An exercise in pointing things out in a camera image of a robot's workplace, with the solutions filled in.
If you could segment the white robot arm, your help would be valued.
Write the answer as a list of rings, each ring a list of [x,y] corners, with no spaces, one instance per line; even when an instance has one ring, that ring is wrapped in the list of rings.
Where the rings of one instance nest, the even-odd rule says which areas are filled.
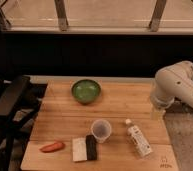
[[[181,61],[159,69],[150,100],[155,109],[169,108],[178,98],[193,108],[193,62]]]

